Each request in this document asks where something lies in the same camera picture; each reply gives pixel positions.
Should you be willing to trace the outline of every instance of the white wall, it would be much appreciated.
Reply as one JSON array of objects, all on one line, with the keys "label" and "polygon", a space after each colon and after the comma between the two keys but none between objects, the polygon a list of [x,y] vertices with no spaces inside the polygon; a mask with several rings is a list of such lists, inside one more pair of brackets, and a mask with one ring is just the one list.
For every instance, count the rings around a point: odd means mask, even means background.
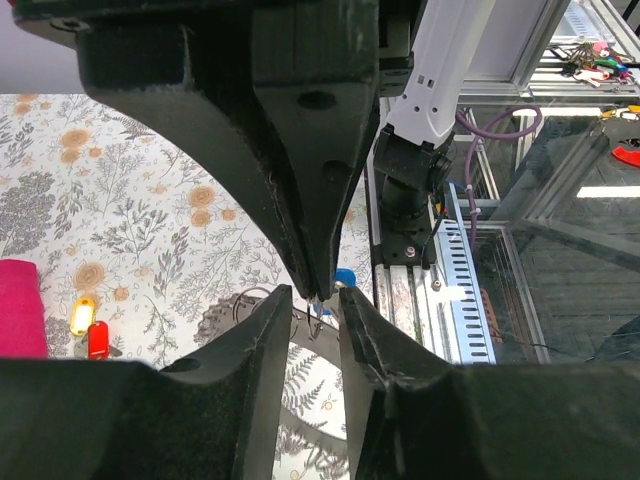
[{"label": "white wall", "polygon": [[82,91],[75,52],[20,30],[0,1],[0,94]]}]

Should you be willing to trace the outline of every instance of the pink towel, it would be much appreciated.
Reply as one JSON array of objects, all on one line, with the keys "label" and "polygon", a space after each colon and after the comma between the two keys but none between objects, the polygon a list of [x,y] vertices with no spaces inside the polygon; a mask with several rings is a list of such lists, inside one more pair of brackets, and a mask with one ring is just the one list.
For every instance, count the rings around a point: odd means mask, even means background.
[{"label": "pink towel", "polygon": [[47,358],[44,307],[33,263],[0,260],[0,357]]}]

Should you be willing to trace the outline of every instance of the blue object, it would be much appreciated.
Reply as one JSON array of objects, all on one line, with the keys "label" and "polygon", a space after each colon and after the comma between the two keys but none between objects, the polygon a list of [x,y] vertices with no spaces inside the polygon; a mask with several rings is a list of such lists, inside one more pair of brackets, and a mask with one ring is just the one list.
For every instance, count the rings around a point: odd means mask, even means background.
[{"label": "blue object", "polygon": [[[356,286],[356,274],[353,270],[348,268],[338,268],[336,269],[335,281],[344,284],[347,287],[355,287]],[[318,314],[318,305],[313,304],[313,312]],[[323,315],[331,315],[331,311],[324,309]]]}]

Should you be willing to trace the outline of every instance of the red object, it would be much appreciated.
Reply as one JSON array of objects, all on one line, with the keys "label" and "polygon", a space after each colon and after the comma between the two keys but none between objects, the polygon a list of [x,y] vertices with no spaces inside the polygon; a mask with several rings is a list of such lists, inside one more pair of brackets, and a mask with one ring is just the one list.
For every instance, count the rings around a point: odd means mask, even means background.
[{"label": "red object", "polygon": [[88,330],[89,360],[106,360],[109,357],[109,326],[105,322],[96,322]]},{"label": "red object", "polygon": [[611,155],[627,165],[640,168],[640,151],[629,151],[624,147],[616,147],[611,152]]},{"label": "red object", "polygon": [[0,260],[0,357],[47,358],[44,307],[31,262]]}]

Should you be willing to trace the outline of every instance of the floral tablecloth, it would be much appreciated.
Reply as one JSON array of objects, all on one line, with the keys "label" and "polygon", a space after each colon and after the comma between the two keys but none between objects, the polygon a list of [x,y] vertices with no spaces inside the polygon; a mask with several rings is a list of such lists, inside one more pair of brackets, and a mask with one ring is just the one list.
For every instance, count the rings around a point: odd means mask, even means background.
[{"label": "floral tablecloth", "polygon": [[[198,347],[210,304],[291,283],[273,246],[208,173],[85,95],[0,96],[0,154],[0,256],[37,264],[52,357],[73,354],[69,320],[80,296],[95,300],[123,358],[162,367]],[[368,243],[361,185],[340,266],[370,294]],[[293,347],[286,378],[297,414],[344,437],[340,372]],[[337,479],[347,468],[280,427],[274,478]]]}]

